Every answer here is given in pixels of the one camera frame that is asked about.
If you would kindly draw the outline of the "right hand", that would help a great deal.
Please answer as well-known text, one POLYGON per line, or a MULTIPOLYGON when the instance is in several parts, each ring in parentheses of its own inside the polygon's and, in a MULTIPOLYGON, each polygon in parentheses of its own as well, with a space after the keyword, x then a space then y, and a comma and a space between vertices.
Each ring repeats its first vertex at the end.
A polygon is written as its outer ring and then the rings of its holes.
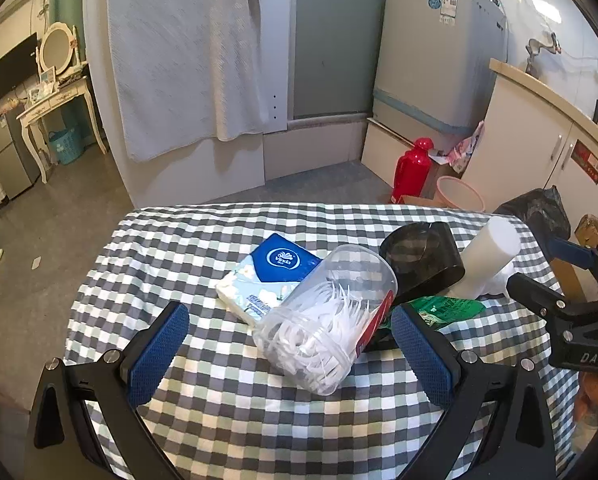
POLYGON ((598 430, 598 373, 579 372, 579 391, 574 402, 576 429, 572 451, 582 453, 598 430))

